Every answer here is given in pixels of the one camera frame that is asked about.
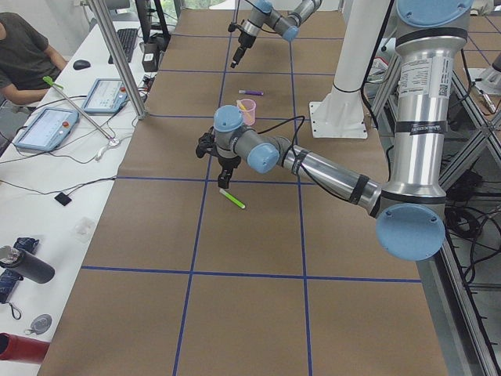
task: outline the green clip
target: green clip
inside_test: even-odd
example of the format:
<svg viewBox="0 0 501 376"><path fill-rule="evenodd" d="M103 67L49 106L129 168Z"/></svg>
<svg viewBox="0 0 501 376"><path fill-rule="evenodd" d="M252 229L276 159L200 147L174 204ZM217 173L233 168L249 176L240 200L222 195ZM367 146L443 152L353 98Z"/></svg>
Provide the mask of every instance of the green clip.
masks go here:
<svg viewBox="0 0 501 376"><path fill-rule="evenodd" d="M56 84L54 82L54 80L52 79L52 77L50 77L50 76L44 76L42 80L44 80L47 83L47 85L49 85L49 86L57 86L58 88L64 89L63 86Z"/></svg>

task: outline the white robot column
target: white robot column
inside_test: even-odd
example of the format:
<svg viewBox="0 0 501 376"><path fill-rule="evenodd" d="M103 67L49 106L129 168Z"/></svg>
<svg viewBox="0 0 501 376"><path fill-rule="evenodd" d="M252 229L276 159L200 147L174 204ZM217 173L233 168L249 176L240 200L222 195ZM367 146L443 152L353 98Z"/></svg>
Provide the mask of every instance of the white robot column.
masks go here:
<svg viewBox="0 0 501 376"><path fill-rule="evenodd" d="M333 88L322 102L310 102L313 137L367 138L359 89L389 4L353 2Z"/></svg>

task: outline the black water bottle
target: black water bottle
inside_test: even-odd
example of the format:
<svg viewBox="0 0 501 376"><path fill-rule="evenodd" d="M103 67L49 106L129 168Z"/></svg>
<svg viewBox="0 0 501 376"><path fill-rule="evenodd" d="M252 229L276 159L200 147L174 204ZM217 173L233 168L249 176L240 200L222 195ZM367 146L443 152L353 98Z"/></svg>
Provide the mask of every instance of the black water bottle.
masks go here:
<svg viewBox="0 0 501 376"><path fill-rule="evenodd" d="M56 272L49 264L31 253L8 245L0 248L0 266L14 270L38 284L49 282Z"/></svg>

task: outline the keyboard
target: keyboard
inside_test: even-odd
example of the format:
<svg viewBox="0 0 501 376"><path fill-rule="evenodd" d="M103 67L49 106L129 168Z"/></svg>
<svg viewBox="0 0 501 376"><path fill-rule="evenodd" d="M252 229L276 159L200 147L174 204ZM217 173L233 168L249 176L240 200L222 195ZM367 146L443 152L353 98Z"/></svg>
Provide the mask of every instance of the keyboard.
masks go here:
<svg viewBox="0 0 501 376"><path fill-rule="evenodd" d="M138 29L120 29L117 31L117 34L127 57L127 62L130 63L132 61L132 53L134 52L135 40L138 37ZM113 64L111 56L108 59L108 64Z"/></svg>

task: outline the red cylinder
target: red cylinder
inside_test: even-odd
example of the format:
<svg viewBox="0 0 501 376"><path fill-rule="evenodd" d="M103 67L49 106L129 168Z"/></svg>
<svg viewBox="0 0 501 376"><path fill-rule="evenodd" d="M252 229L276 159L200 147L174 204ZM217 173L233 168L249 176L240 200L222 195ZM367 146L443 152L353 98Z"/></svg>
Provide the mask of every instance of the red cylinder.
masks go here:
<svg viewBox="0 0 501 376"><path fill-rule="evenodd" d="M41 364L49 345L37 339L0 333L0 360Z"/></svg>

